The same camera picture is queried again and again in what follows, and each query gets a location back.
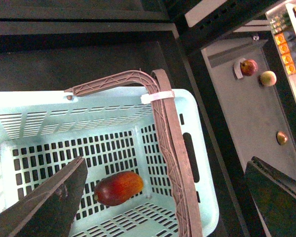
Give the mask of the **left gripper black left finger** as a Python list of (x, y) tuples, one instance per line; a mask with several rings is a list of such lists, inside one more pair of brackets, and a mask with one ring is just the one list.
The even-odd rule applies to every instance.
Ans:
[(85, 158), (73, 159), (0, 214), (0, 237), (67, 237), (87, 173)]

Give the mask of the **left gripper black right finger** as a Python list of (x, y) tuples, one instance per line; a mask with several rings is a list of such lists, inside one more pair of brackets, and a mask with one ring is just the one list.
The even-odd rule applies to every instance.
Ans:
[(273, 237), (296, 237), (296, 180), (258, 157), (247, 162), (245, 178)]

